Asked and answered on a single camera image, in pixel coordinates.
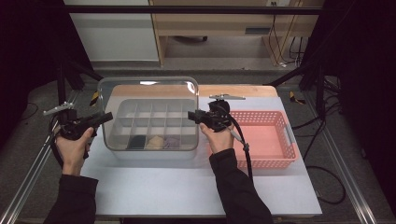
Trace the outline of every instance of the gray floor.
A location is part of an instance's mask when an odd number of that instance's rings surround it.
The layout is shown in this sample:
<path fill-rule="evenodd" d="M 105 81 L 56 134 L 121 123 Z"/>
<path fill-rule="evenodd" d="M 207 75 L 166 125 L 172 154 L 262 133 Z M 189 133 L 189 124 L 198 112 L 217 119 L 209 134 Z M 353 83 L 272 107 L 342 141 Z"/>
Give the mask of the gray floor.
<path fill-rule="evenodd" d="M 288 67 L 273 67 L 259 37 L 209 37 L 207 42 L 200 38 L 171 38 L 167 49 L 164 67 L 155 63 L 94 63 L 97 72 L 102 76 L 190 76 L 199 84 L 263 84 L 286 74 L 294 68 L 293 63 Z M 95 81 L 84 77 L 87 88 L 78 100 L 80 116 L 91 114 L 94 109 L 88 106 L 95 87 Z M 312 92 L 300 92 L 296 77 L 277 88 L 285 106 L 291 126 L 302 124 L 315 115 L 309 105 L 300 105 L 290 101 L 290 90 L 297 99 L 304 99 Z M 0 212 L 3 213 L 29 171 L 40 148 L 46 140 L 47 126 L 50 118 L 42 116 L 42 111 L 55 107 L 57 104 L 56 83 L 51 82 L 37 88 L 29 95 L 24 119 L 13 130 L 12 137 L 0 151 Z M 328 103 L 336 103 L 336 98 Z M 326 120 L 326 128 L 332 134 L 332 139 L 339 148 L 350 172 L 353 174 L 364 199 L 368 203 L 378 223 L 396 223 L 387 201 L 375 179 L 369 162 L 361 156 L 359 142 L 347 125 L 346 119 L 338 113 L 339 107 Z M 294 134 L 302 154 L 305 153 L 313 134 L 318 127 L 313 123 Z M 320 165 L 335 173 L 337 169 L 329 155 L 329 149 L 321 133 L 314 142 L 305 163 Z M 341 197 L 341 188 L 335 179 L 318 170 L 308 170 L 312 183 L 319 190 L 323 198 L 335 201 Z M 60 175 L 59 165 L 52 155 L 37 179 L 36 184 L 26 200 L 19 215 L 20 220 L 40 221 L 46 216 L 56 199 L 57 181 Z M 311 218 L 282 217 L 299 223 L 361 223 L 355 207 L 349 197 L 337 205 L 320 202 L 322 216 Z"/>

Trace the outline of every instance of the black sleeve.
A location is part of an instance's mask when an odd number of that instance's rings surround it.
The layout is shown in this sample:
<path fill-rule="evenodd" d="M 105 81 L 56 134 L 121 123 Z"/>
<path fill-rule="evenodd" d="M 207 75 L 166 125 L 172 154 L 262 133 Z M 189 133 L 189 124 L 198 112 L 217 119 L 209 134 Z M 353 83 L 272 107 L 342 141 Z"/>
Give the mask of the black sleeve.
<path fill-rule="evenodd" d="M 237 168 L 233 148 L 210 156 L 219 196 L 229 224 L 274 223 L 248 176 Z"/>
<path fill-rule="evenodd" d="M 58 198 L 44 223 L 94 223 L 97 183 L 84 176 L 62 175 Z"/>

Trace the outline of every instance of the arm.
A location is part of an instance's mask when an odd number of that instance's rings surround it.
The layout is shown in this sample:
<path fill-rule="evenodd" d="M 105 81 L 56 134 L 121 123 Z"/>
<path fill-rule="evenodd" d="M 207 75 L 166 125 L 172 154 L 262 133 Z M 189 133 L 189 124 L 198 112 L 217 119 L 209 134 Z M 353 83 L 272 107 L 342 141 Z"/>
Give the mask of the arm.
<path fill-rule="evenodd" d="M 62 175 L 58 198 L 44 223 L 94 223 L 97 183 L 84 176 Z"/>
<path fill-rule="evenodd" d="M 274 223 L 271 212 L 262 202 L 248 176 L 237 168 L 230 129 L 214 133 L 203 123 L 213 154 L 210 164 L 216 177 L 219 196 L 229 224 Z"/>
<path fill-rule="evenodd" d="M 77 141 L 61 136 L 56 145 L 64 160 L 62 177 L 59 181 L 58 198 L 44 223 L 94 223 L 95 192 L 98 180 L 80 176 L 83 155 L 89 151 L 88 141 L 93 128 L 88 129 Z"/>

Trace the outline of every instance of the compartment organizer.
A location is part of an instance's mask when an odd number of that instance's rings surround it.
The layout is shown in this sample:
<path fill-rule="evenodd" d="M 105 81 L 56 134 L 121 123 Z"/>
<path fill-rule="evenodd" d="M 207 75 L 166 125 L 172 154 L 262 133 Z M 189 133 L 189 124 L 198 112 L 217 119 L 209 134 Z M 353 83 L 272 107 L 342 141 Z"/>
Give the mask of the compartment organizer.
<path fill-rule="evenodd" d="M 189 99 L 128 99 L 120 103 L 107 146 L 112 150 L 192 150 L 197 126 Z"/>

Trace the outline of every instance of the basket handle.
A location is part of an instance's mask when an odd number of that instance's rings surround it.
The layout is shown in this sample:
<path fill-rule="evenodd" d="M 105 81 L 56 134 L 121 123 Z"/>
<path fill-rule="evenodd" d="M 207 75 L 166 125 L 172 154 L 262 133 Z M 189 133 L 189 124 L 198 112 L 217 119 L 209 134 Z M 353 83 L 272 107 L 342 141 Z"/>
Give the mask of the basket handle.
<path fill-rule="evenodd" d="M 288 140 L 289 140 L 288 141 L 289 145 L 292 144 L 292 143 L 296 143 L 294 138 L 292 138 L 293 131 L 291 130 L 291 127 L 290 127 L 289 124 L 286 124 L 284 132 L 287 134 L 287 137 L 288 137 Z"/>

